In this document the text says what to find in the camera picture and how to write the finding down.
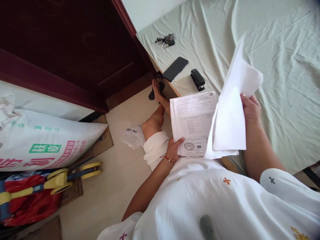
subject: foot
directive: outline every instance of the foot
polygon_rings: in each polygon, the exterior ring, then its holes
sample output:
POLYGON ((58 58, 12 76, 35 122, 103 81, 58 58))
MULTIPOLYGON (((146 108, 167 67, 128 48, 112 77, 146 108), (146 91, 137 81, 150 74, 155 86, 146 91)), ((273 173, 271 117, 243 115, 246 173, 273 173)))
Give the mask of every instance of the foot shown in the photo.
POLYGON ((158 84, 157 80, 152 80, 152 89, 154 91, 154 99, 157 102, 160 102, 160 99, 162 97, 161 93, 160 93, 160 89, 159 89, 160 85, 158 84))

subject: stapler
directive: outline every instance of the stapler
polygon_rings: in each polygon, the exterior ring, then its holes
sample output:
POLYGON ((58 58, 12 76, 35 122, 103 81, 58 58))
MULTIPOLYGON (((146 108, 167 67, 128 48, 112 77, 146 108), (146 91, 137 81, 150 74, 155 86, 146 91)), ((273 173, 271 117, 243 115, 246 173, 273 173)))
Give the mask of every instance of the stapler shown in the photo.
POLYGON ((192 77, 192 80, 194 84, 196 85, 198 91, 204 90, 204 84, 206 83, 201 76, 201 74, 198 72, 197 69, 192 69, 190 76, 192 77))

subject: mattress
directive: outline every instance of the mattress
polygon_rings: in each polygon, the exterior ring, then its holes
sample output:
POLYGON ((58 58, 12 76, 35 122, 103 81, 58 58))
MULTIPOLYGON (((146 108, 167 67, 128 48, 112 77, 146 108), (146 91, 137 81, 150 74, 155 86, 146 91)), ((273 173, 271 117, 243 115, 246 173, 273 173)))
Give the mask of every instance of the mattress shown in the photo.
MULTIPOLYGON (((189 61, 172 81, 182 96, 198 92, 194 68, 207 91, 221 92, 242 35, 244 59, 264 75, 255 93, 264 129, 287 171, 297 173, 320 159, 319 2, 190 0, 137 33, 161 71, 179 56, 189 61), (174 46, 155 43, 169 33, 174 46)), ((229 159, 246 173, 243 154, 229 159)))

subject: white paper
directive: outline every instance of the white paper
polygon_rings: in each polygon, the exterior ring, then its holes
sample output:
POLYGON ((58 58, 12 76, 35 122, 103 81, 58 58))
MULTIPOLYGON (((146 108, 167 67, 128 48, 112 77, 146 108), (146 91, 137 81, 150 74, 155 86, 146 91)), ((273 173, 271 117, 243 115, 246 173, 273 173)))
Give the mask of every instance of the white paper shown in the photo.
POLYGON ((174 141, 185 138, 181 156, 204 156, 216 99, 215 92, 204 92, 170 100, 174 141))
POLYGON ((263 75, 242 57, 242 37, 236 47, 217 108, 212 150, 246 150, 246 129, 240 93, 247 97, 259 88, 263 75))
POLYGON ((243 59, 243 39, 234 51, 218 103, 215 92, 170 100, 174 141, 185 137, 179 146, 181 156, 214 159, 238 155, 238 150, 246 149, 240 93, 253 95, 262 84, 263 75, 243 59))

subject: red bag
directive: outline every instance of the red bag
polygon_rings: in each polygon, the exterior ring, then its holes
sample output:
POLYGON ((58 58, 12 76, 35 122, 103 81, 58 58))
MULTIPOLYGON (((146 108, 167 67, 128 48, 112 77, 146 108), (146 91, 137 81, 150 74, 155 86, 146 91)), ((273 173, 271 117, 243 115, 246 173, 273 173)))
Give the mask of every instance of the red bag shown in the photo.
MULTIPOLYGON (((13 193, 28 187, 44 183, 48 173, 44 171, 27 171, 11 175, 5 181, 6 191, 13 193)), ((51 189, 34 193, 10 201, 11 218, 3 223, 5 226, 20 226, 38 222, 53 214, 60 206, 61 193, 50 195, 51 189)))

